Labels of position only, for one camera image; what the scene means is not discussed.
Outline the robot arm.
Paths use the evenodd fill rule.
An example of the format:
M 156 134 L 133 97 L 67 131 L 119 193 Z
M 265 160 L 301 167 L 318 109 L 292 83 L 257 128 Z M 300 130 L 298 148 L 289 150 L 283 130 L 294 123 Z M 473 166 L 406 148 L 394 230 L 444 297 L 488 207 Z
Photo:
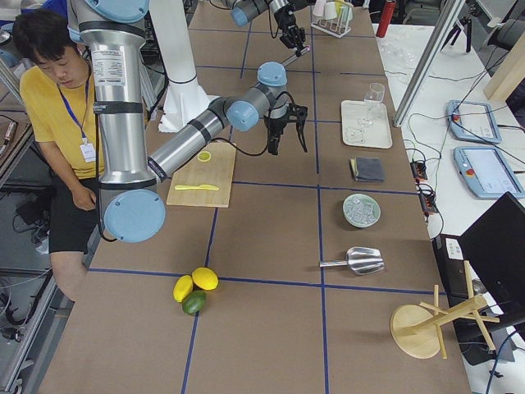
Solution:
M 287 89 L 283 64 L 266 62 L 240 96 L 206 94 L 200 85 L 181 1 L 70 1 L 71 38 L 90 53 L 94 75 L 96 145 L 104 155 L 99 176 L 99 230 L 115 241 L 141 242 L 162 227 L 166 209 L 156 187 L 227 127 L 247 131 L 263 121 L 266 151 L 276 153 L 289 123 L 302 131 L 306 107 Z M 159 123 L 171 138 L 146 149 L 141 48 L 151 22 L 166 77 Z
M 295 12 L 314 4 L 306 0 L 225 0 L 221 4 L 230 11 L 233 21 L 243 27 L 256 17 L 268 12 L 281 31 L 280 41 L 300 54 L 305 49 L 305 30 L 297 25 Z

